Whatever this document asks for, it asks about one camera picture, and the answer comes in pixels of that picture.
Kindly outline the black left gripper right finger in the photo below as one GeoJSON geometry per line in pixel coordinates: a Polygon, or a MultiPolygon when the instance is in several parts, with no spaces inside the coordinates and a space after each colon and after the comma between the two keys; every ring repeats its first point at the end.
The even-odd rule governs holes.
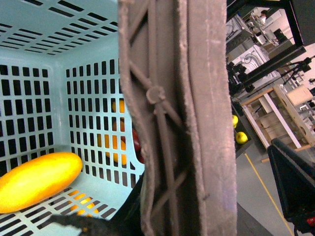
{"type": "Polygon", "coordinates": [[[274,138],[267,148],[283,216],[294,232],[315,231],[315,164],[274,138]]]}

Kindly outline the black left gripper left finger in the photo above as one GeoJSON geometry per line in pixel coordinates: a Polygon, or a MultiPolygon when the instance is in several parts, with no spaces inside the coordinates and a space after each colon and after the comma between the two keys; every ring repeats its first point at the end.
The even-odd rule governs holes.
{"type": "Polygon", "coordinates": [[[79,236],[139,236],[138,229],[126,222],[101,218],[71,215],[52,215],[50,223],[72,226],[80,230],[79,236]]]}

